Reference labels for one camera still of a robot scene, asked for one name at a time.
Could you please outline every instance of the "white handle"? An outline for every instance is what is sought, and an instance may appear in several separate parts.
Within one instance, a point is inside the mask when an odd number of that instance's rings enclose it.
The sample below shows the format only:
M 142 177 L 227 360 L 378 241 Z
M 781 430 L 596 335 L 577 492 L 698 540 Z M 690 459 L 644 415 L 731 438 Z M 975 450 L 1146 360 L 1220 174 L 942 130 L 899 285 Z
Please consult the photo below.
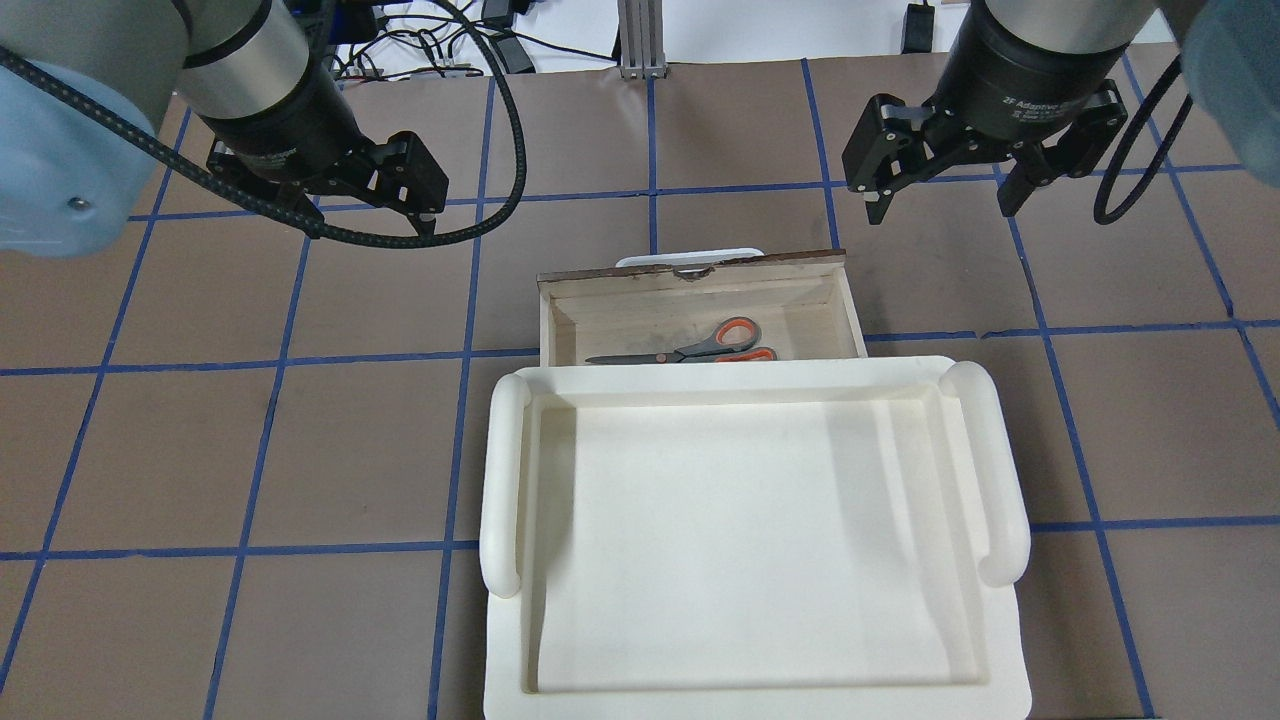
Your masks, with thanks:
M 524 378 L 506 375 L 494 386 L 489 406 L 489 448 L 480 501 L 480 574 L 489 592 L 502 598 L 520 592 L 520 569 L 516 568 L 516 514 L 520 509 L 516 502 L 525 407 L 531 400 Z
M 942 374 L 938 386 L 960 400 L 987 514 L 991 552 L 978 562 L 978 577 L 993 588 L 1010 585 L 1027 570 L 1032 532 L 996 383 L 980 365 L 956 363 Z
M 614 268 L 636 268 L 641 265 L 714 265 L 724 260 L 737 260 L 739 258 L 759 258 L 763 251 L 754 247 L 733 247 L 731 250 L 695 250 L 692 252 L 664 252 L 660 255 L 636 255 L 623 258 L 614 264 Z

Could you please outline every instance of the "white floor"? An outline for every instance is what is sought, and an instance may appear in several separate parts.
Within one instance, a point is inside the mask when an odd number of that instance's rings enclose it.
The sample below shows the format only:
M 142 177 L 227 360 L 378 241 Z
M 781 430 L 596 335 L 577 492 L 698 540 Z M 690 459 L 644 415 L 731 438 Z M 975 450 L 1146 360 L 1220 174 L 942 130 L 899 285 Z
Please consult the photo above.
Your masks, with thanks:
M 462 5 L 461 0 L 454 0 Z M 483 0 L 467 12 L 477 18 Z M 908 0 L 667 0 L 663 33 L 672 63 L 748 63 L 795 58 L 893 55 L 901 50 L 902 15 Z M 968 4 L 940 5 L 934 14 L 933 47 L 951 47 Z M 430 0 L 388 5 L 387 14 L 442 15 Z M 390 27 L 431 27 L 431 20 L 392 20 Z M 518 32 L 608 55 L 617 33 L 617 0 L 538 0 L 527 15 L 517 15 Z M 1138 33 L 1137 42 L 1172 40 L 1157 13 Z M 460 61 L 483 67 L 470 42 Z M 525 42 L 538 72 L 608 67 L 609 63 L 570 55 Z M 370 55 L 378 67 L 397 72 L 421 67 L 421 54 L 384 42 Z

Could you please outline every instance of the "light blue plastic cover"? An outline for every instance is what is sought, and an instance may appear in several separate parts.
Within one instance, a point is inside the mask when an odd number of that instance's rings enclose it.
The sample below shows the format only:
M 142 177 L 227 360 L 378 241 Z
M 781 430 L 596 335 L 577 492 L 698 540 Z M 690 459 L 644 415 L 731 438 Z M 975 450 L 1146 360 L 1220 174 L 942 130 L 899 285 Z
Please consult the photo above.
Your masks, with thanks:
M 65 68 L 41 69 L 155 135 L 133 102 Z M 0 69 L 0 250 L 86 255 L 120 236 L 154 160 Z
M 1280 0 L 1206 3 L 1183 42 L 1183 73 L 1244 167 L 1280 187 Z

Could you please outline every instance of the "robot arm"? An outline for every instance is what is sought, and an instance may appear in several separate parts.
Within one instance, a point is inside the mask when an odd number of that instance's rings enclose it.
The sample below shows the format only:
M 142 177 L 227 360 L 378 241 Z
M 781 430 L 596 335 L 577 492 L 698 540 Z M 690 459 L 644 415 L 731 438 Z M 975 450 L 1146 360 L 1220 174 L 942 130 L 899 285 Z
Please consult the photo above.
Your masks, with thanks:
M 308 193 L 352 196 L 431 237 L 444 170 L 412 132 L 380 145 L 360 132 L 282 0 L 91 5 L 0 4 L 0 46 L 151 135 L 177 87 L 229 149 L 211 169 L 264 201 L 320 218 Z M 56 256 L 111 242 L 150 159 L 13 73 L 0 92 L 0 247 Z
M 1161 5 L 1184 42 L 1192 95 L 1211 100 L 1206 109 L 1245 165 L 1280 184 L 1280 83 L 1270 49 L 1280 4 Z M 1005 217 L 1059 177 L 1092 173 L 1128 119 L 1106 76 L 1155 10 L 1152 0 L 974 0 L 933 96 L 908 106 L 876 95 L 859 118 L 842 160 L 868 220 L 879 224 L 899 191 L 954 165 L 1016 160 L 997 193 Z M 1210 79 L 1221 76 L 1234 81 L 1228 90 Z

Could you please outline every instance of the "scissors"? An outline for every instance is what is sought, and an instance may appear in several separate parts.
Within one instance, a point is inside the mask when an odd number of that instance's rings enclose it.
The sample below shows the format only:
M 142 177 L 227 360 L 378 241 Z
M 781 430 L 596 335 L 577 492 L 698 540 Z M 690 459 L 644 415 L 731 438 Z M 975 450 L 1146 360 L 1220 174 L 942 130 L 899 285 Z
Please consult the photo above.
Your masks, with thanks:
M 649 355 L 600 355 L 588 357 L 593 365 L 644 365 L 669 363 L 739 363 L 742 360 L 777 360 L 772 347 L 755 347 L 760 340 L 760 325 L 750 318 L 730 318 L 721 323 L 707 340 L 677 347 L 668 352 Z

